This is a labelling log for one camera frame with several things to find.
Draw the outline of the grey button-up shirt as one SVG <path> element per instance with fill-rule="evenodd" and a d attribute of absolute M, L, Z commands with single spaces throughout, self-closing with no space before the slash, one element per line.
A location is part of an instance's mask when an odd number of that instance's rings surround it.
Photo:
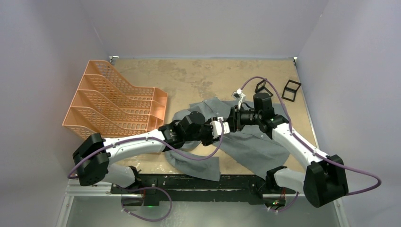
<path fill-rule="evenodd" d="M 181 120 L 193 111 L 203 114 L 205 119 L 215 116 L 227 117 L 230 108 L 236 103 L 214 97 L 190 104 L 189 108 L 176 112 L 173 119 Z M 245 126 L 242 131 L 226 134 L 220 149 L 261 178 L 266 177 L 268 170 L 284 165 L 289 157 L 289 152 L 262 133 L 257 125 Z M 167 151 L 164 155 L 169 164 L 186 175 L 217 182 L 220 180 L 221 171 L 217 156 L 201 160 L 198 155 L 181 156 L 174 151 Z"/>

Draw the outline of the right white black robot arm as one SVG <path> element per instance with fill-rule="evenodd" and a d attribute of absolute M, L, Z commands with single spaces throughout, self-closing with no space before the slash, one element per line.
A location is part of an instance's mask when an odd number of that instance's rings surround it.
<path fill-rule="evenodd" d="M 346 173 L 338 155 L 328 156 L 317 147 L 297 136 L 290 128 L 289 117 L 276 114 L 271 97 L 266 93 L 253 96 L 254 106 L 242 108 L 245 94 L 237 90 L 232 94 L 238 104 L 230 109 L 226 120 L 231 132 L 241 131 L 246 125 L 257 125 L 261 132 L 283 146 L 301 164 L 305 173 L 279 166 L 267 171 L 266 188 L 278 192 L 289 188 L 305 195 L 309 203 L 319 208 L 348 194 Z"/>

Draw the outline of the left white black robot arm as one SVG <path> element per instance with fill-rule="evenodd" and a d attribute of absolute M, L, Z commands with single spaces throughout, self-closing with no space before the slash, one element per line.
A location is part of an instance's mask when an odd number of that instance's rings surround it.
<path fill-rule="evenodd" d="M 120 166 L 118 161 L 143 154 L 173 151 L 185 159 L 203 161 L 181 151 L 186 142 L 200 141 L 204 146 L 215 142 L 222 144 L 224 134 L 230 132 L 223 117 L 208 120 L 199 112 L 191 112 L 182 120 L 175 120 L 144 134 L 123 138 L 103 138 L 100 133 L 90 135 L 73 153 L 74 167 L 69 179 L 78 179 L 80 185 L 98 182 L 113 183 L 128 193 L 140 190 L 141 180 L 136 168 Z"/>

